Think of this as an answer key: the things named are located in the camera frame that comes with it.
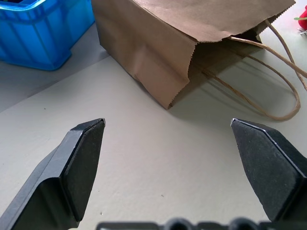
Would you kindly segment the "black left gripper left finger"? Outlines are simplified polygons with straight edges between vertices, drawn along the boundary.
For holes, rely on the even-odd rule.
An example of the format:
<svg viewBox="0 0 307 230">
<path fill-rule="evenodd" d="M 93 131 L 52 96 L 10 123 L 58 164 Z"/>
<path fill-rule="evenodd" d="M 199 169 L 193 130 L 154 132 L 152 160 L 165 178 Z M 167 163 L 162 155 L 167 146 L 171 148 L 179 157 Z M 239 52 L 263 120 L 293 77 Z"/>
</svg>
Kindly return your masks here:
<svg viewBox="0 0 307 230">
<path fill-rule="evenodd" d="M 78 124 L 32 171 L 0 217 L 0 230 L 70 230 L 82 221 L 105 120 Z"/>
</svg>

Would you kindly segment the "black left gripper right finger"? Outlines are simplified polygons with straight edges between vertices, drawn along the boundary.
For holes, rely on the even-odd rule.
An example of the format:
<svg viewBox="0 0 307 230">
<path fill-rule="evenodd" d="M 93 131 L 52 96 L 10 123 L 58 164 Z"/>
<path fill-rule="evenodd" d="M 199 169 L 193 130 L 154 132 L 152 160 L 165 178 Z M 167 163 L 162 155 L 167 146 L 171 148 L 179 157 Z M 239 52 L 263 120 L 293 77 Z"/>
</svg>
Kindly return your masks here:
<svg viewBox="0 0 307 230">
<path fill-rule="evenodd" d="M 271 221 L 307 221 L 307 158 L 278 130 L 231 121 L 243 168 Z"/>
</svg>

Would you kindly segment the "blue plastic bin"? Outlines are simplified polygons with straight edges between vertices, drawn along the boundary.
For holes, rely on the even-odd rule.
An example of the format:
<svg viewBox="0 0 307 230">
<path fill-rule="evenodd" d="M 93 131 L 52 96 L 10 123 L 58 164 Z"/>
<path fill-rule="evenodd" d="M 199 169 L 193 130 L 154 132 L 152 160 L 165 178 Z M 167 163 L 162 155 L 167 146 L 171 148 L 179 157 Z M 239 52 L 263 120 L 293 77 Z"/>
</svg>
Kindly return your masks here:
<svg viewBox="0 0 307 230">
<path fill-rule="evenodd" d="M 93 23 L 91 0 L 0 0 L 0 61 L 56 70 Z"/>
</svg>

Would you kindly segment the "red toy with green band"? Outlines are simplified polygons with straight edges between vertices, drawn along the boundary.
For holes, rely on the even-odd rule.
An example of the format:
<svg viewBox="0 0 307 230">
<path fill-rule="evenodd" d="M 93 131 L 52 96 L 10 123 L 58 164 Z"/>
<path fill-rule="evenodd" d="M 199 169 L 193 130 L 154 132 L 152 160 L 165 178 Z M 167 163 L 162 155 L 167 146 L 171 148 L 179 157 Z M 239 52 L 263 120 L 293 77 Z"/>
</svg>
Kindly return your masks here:
<svg viewBox="0 0 307 230">
<path fill-rule="evenodd" d="M 299 17 L 294 18 L 294 20 L 298 22 L 301 34 L 307 35 L 307 5 L 304 12 Z"/>
</svg>

